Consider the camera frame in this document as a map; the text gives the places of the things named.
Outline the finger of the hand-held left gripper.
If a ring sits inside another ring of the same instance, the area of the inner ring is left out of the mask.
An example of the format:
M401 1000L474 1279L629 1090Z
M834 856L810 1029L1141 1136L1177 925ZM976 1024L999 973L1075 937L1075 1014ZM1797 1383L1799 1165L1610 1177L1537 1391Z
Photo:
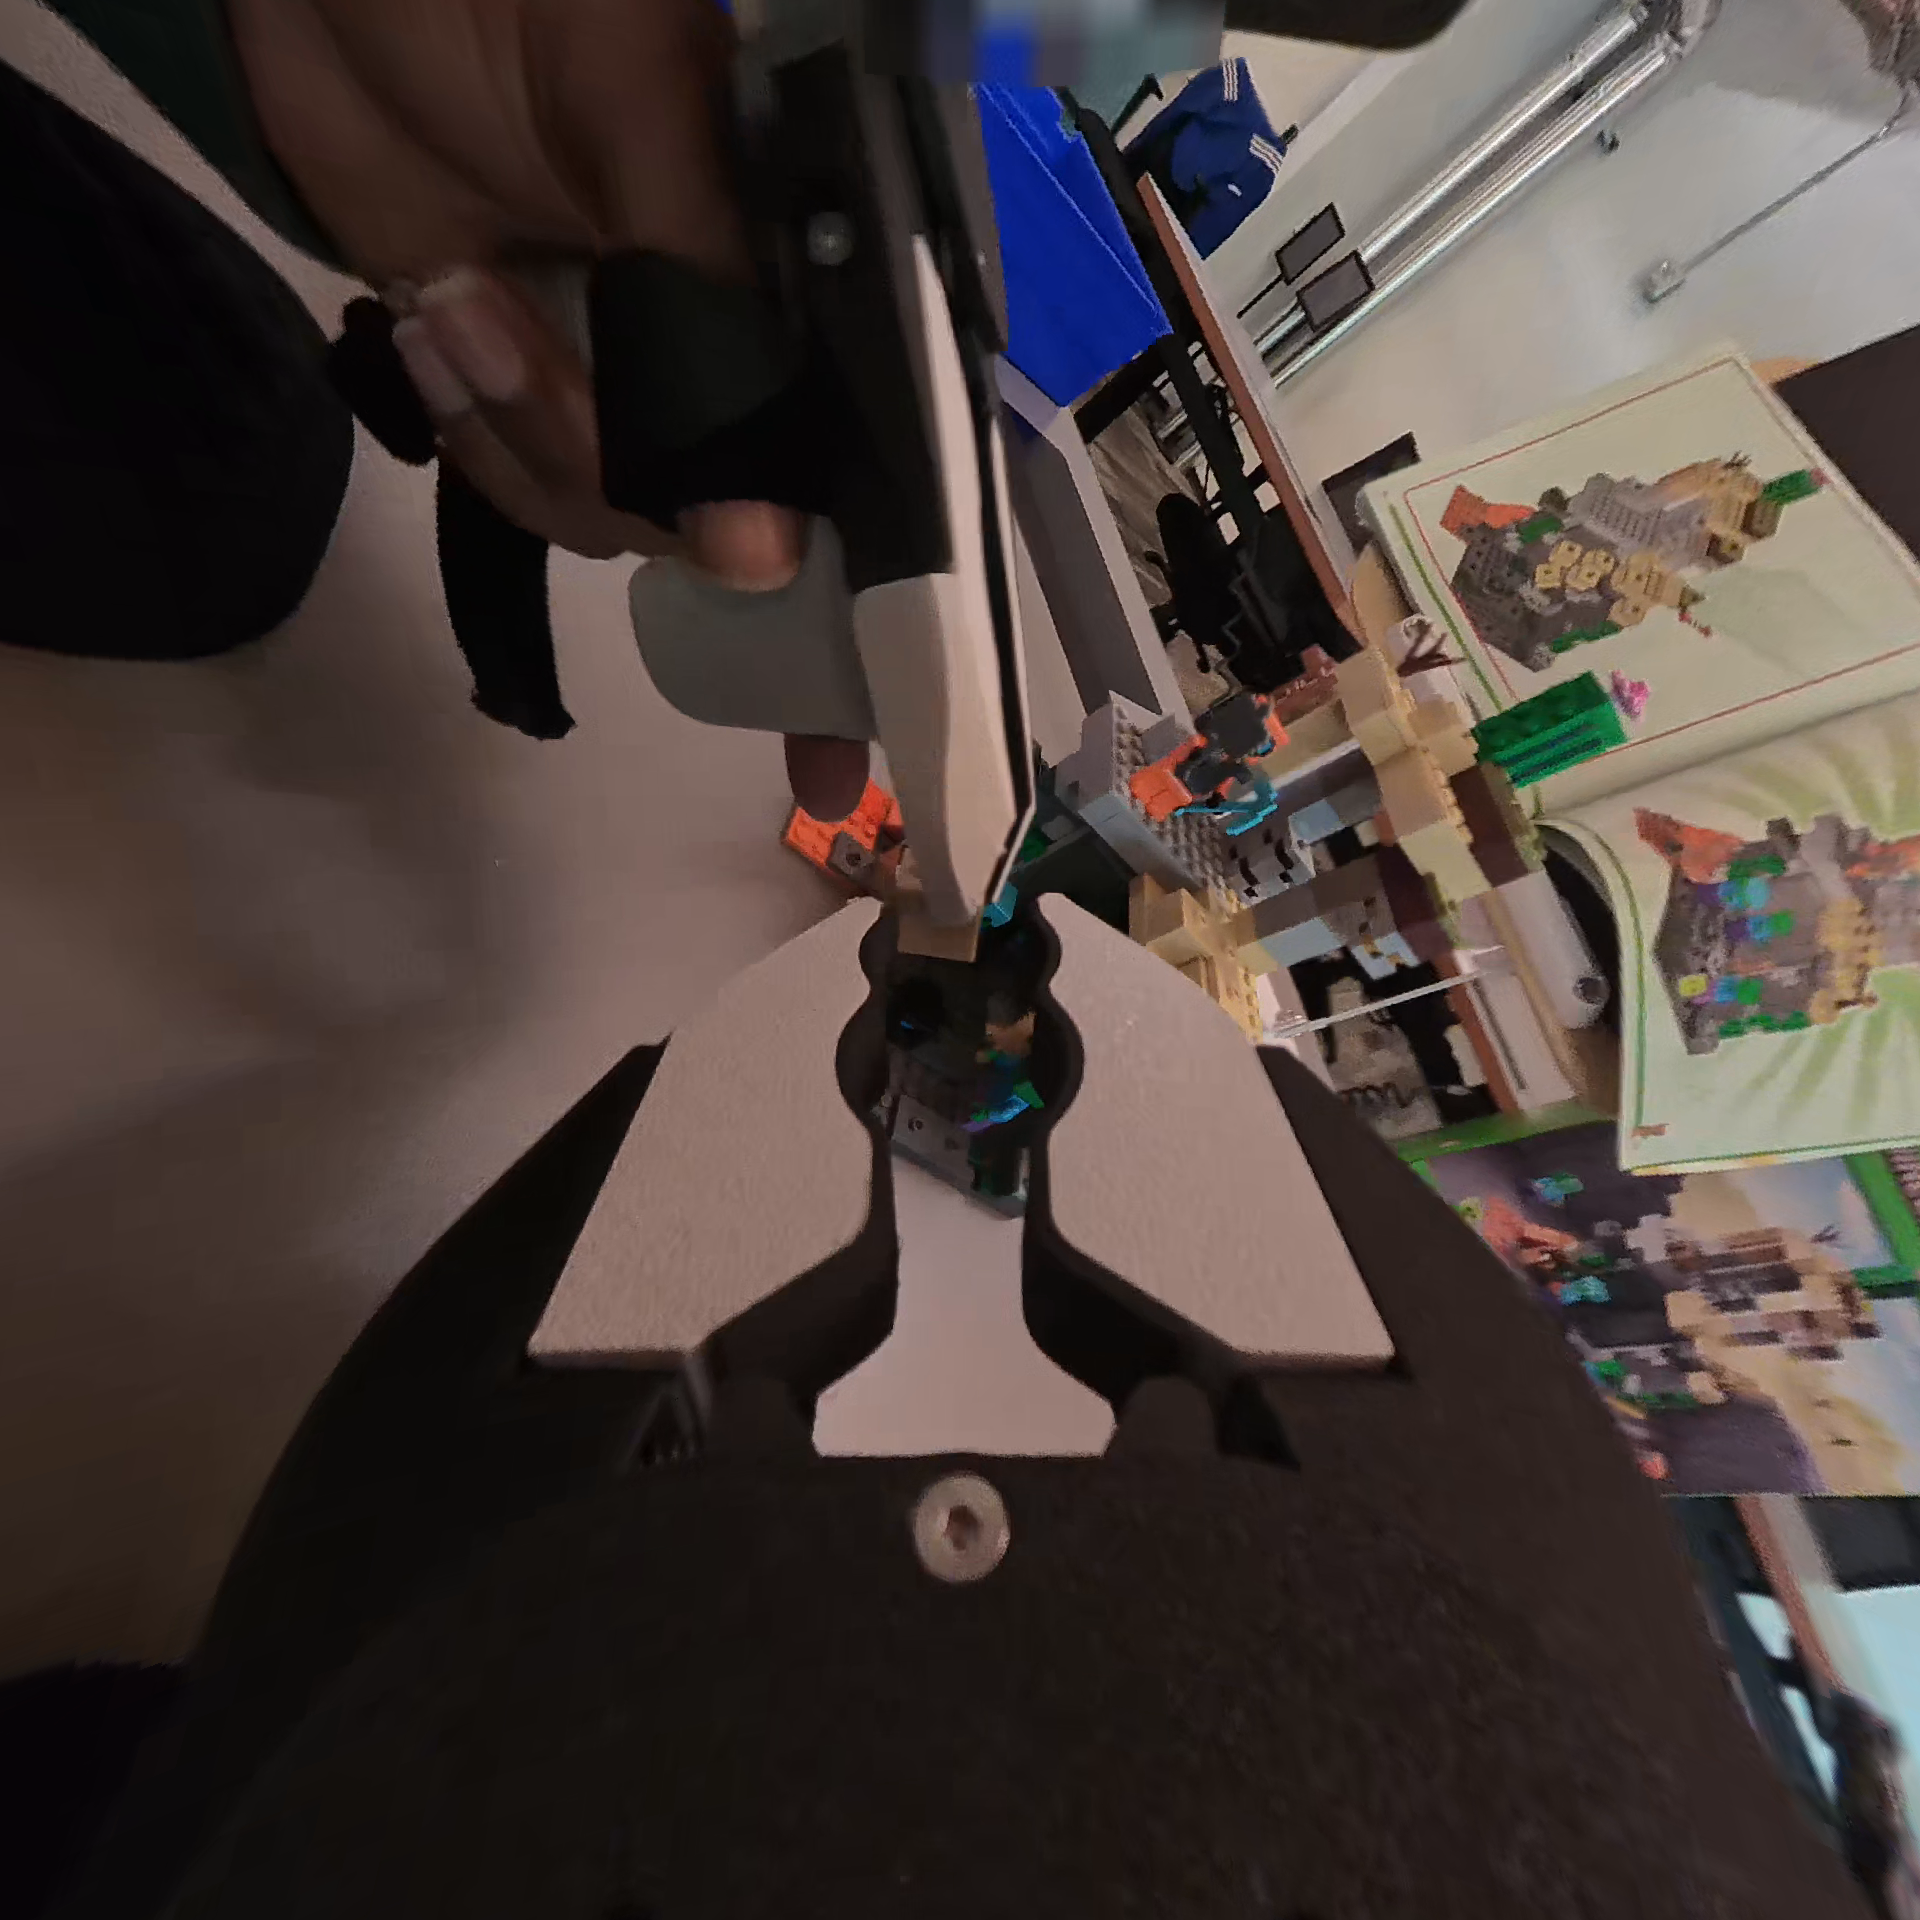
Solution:
M925 235L910 259L949 561L856 593L853 639L903 815L898 944L968 962L1034 807L1017 518L997 357L954 327Z

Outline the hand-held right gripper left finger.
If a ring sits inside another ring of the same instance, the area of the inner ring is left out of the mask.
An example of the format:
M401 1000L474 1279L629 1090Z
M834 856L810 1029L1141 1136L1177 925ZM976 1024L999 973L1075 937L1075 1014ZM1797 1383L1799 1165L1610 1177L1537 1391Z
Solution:
M650 1365L706 1351L843 1254L872 1201L872 1139L837 1050L870 995L879 925L850 904L738 973L663 1047L527 1353Z

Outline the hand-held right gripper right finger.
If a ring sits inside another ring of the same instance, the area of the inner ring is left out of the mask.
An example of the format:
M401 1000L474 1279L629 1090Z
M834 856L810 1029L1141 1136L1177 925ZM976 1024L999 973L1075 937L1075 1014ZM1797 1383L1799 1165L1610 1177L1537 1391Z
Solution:
M1034 1233L1259 1369L1383 1369L1392 1338L1256 1047L1075 904L1037 914L1072 1089L1039 1144Z

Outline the green-headed toy zombie figure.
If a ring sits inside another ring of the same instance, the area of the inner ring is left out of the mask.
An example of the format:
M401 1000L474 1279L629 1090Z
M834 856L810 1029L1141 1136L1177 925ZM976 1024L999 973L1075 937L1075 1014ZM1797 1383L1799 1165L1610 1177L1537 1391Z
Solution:
M1022 997L987 997L976 1087L963 1117L973 1195L1001 1201L1024 1190L1029 1145L1043 1109L1033 1081L1034 1032L1037 1010Z

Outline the toy brick building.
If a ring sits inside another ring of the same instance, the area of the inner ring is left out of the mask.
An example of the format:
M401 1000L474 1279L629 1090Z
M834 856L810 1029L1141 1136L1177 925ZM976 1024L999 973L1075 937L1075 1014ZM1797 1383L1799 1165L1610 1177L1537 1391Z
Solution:
M1290 1050L1390 1144L1478 1120L1595 1120L1573 1102L1520 1109L1471 992L1488 952L1461 911L1551 875L1545 837L1464 711L1381 655L1309 653L1307 673L1269 697L1286 735L1262 763L1277 809L1239 839L1206 816L1150 823L1129 793L1199 711L1107 694L1054 739L1057 759L1034 749L1031 825L976 959L1059 896L1175 967L1243 1038Z

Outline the wooden desk with black legs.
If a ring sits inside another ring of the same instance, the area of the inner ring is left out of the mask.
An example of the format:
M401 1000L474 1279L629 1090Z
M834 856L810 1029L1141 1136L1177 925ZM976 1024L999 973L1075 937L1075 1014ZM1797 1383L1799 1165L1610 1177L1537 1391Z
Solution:
M1190 505L1190 530L1160 550L1187 561L1232 598L1234 618L1218 624L1234 640L1234 667L1269 667L1273 686L1304 670L1309 653L1354 657L1365 637L1347 593L1351 563L1338 561L1297 478L1273 411L1273 384L1243 327L1222 313L1190 238L1159 185L1130 176L1099 153L1120 225L1135 245L1147 281L1167 318L1167 334L1107 376L1075 409L1082 442L1096 442L1153 390L1183 414L1190 451L1213 490Z

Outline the person's left hand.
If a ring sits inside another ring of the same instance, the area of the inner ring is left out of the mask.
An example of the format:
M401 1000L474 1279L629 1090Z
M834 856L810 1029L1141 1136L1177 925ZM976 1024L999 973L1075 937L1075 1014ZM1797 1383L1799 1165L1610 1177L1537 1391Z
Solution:
M473 707L574 720L550 550L799 576L810 391L738 194L722 5L221 5L263 153L370 293L352 331L429 451Z

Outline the orange toy minifigure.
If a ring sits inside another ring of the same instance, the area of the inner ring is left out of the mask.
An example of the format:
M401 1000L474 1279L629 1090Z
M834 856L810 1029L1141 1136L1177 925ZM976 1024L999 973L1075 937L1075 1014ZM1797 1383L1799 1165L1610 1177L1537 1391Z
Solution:
M1201 709L1193 726L1186 744L1130 776L1130 801L1150 823L1206 816L1210 798L1270 784L1262 763L1286 746L1277 705L1262 694L1237 690Z

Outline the blue plastic bin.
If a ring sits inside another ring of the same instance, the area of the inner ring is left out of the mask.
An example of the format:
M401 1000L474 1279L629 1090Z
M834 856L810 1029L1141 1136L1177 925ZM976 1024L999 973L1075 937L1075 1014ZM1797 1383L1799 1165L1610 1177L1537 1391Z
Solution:
M1046 88L973 85L999 225L1008 361L1072 405L1169 334L1096 160Z

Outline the black office chair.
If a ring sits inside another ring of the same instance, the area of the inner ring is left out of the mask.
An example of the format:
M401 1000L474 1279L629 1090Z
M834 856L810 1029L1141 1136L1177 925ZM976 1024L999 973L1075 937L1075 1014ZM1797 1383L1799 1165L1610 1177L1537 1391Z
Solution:
M1239 565L1210 512L1186 491L1167 491L1159 501L1155 526L1167 606L1197 663L1259 690L1253 605L1240 590Z

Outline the blue jacket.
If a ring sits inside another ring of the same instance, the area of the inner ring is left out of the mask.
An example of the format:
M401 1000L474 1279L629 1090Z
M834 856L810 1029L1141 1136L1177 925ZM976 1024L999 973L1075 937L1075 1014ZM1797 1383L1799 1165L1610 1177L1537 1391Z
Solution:
M1266 201L1296 129L1277 130L1243 57L1197 72L1125 150L1199 257L1218 251Z

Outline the green toy box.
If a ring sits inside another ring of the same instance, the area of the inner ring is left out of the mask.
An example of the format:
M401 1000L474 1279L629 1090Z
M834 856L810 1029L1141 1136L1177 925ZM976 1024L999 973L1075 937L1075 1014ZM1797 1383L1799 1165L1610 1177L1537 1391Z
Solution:
M1401 1158L1558 1326L1670 1498L1912 1498L1914 1147L1645 1170L1609 1120Z

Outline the instruction booklet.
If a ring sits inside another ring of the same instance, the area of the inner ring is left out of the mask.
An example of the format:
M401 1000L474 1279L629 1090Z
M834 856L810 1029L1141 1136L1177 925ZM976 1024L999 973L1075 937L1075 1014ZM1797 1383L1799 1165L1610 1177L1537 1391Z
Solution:
M1706 347L1358 494L1601 899L1627 1168L1917 1139L1914 327Z

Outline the metal pipes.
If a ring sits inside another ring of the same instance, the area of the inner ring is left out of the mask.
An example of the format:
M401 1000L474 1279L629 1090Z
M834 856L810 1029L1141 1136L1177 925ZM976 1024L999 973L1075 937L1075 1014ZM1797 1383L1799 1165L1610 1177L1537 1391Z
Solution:
M1301 288L1255 337L1266 373L1290 381L1398 297L1447 251L1485 227L1585 137L1607 137L1618 115L1681 62L1706 32L1717 2L1634 2L1601 10L1585 38L1522 96L1478 129L1447 166L1392 208L1335 266L1358 296L1336 305Z

